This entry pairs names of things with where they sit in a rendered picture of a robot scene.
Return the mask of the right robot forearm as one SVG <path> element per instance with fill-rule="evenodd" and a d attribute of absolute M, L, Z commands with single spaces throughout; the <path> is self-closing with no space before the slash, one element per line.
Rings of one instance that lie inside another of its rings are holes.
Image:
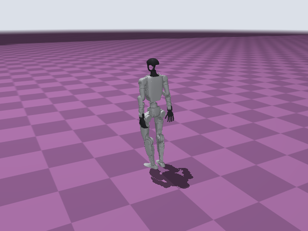
<path fill-rule="evenodd" d="M 166 105 L 167 105 L 167 109 L 171 110 L 171 95 L 169 94 L 168 96 L 165 97 L 166 100 Z"/>

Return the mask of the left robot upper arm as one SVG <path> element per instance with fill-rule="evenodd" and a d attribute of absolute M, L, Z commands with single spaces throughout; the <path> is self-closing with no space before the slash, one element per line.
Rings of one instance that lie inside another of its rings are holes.
<path fill-rule="evenodd" d="M 139 84 L 139 92 L 142 97 L 142 101 L 145 100 L 145 85 L 147 84 L 147 77 L 140 78 L 138 81 Z"/>

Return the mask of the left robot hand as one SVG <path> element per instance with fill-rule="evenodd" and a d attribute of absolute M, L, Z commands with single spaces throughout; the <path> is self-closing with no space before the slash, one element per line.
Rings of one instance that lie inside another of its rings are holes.
<path fill-rule="evenodd" d="M 140 121 L 139 121 L 139 124 L 141 125 L 142 128 L 148 128 L 145 124 L 145 121 L 144 121 L 144 114 L 142 114 L 142 117 L 139 117 Z"/>

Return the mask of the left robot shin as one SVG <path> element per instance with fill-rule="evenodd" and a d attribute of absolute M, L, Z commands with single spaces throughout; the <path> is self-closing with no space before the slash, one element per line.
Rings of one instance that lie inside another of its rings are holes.
<path fill-rule="evenodd" d="M 151 145 L 150 140 L 146 139 L 144 141 L 144 146 L 145 146 L 146 153 L 149 157 L 150 163 L 153 166 L 155 164 L 155 161 L 154 161 L 154 145 L 153 144 Z"/>

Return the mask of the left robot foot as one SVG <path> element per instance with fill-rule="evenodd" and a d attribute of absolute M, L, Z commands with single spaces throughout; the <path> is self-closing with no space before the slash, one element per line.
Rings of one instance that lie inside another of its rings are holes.
<path fill-rule="evenodd" d="M 154 165 L 152 166 L 151 163 L 144 163 L 143 165 L 146 166 L 146 167 L 153 168 L 153 169 L 158 169 L 158 165 L 157 165 L 157 164 L 154 164 Z"/>

